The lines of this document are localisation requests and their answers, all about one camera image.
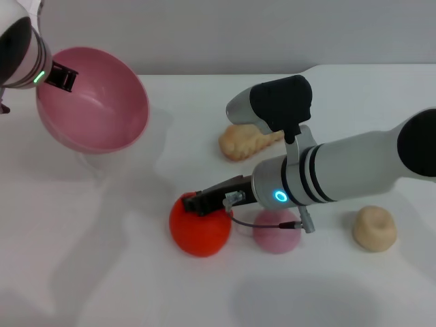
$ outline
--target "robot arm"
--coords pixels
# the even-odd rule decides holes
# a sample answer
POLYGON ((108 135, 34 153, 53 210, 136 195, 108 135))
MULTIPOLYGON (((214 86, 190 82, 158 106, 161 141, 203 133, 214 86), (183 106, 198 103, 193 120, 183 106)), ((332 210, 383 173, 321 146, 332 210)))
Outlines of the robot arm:
POLYGON ((41 0, 0 0, 0 95, 4 89, 30 89, 43 82, 72 90, 78 73, 52 60, 38 32, 42 6, 41 0))
POLYGON ((259 163, 251 176, 185 198, 185 210, 206 215, 252 202, 268 210, 298 207, 301 224, 291 228, 311 233, 315 228, 306 206, 385 193, 401 177, 436 181, 436 109, 419 112, 390 131, 317 144, 310 129, 300 126, 311 116, 311 99, 311 87, 302 76, 259 84, 237 95, 227 107, 229 120, 255 124, 265 134, 283 130, 287 154, 259 163))

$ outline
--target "bread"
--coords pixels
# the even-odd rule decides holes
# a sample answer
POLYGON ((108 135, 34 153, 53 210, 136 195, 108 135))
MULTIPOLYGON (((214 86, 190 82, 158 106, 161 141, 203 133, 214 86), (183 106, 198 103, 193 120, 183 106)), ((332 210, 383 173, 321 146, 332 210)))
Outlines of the bread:
POLYGON ((371 252, 386 251, 396 241, 394 219, 386 209, 366 206, 357 214, 353 237, 360 246, 371 252))
POLYGON ((228 159, 241 161, 282 140, 283 137, 282 131, 264 135, 255 125, 231 125, 219 137, 219 148, 228 159))

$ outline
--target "green led light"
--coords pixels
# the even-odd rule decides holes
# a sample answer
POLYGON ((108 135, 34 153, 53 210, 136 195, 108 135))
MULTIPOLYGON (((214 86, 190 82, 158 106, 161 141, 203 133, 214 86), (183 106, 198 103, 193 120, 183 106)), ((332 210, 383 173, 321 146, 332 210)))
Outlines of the green led light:
POLYGON ((40 80, 40 78, 42 77, 42 76, 44 76, 44 74, 45 74, 46 72, 43 70, 42 72, 40 72, 40 74, 38 75, 38 76, 36 76, 36 78, 33 80, 33 82, 34 83, 37 83, 38 82, 38 80, 40 80))

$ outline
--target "white wall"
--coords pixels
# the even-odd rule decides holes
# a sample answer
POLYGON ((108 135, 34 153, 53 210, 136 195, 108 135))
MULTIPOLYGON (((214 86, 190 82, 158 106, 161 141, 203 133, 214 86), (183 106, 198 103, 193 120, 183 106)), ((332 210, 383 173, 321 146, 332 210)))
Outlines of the white wall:
POLYGON ((139 74, 289 73, 436 62, 436 0, 46 0, 54 51, 110 51, 139 74))

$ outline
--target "pink object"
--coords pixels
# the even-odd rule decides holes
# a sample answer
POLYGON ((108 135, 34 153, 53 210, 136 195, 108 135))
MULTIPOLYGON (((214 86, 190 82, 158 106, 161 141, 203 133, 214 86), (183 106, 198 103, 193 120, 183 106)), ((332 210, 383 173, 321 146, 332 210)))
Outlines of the pink object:
POLYGON ((128 66, 107 52, 69 48, 53 60, 78 72, 72 92, 37 87, 42 123, 61 144, 81 153, 111 153, 132 145, 149 120, 149 99, 128 66))
MULTIPOLYGON (((255 220, 256 225, 276 225, 286 221, 298 221, 289 210, 262 211, 255 220)), ((280 254, 293 250, 301 239, 301 230, 281 230, 279 228, 254 228, 253 237, 265 251, 280 254)))

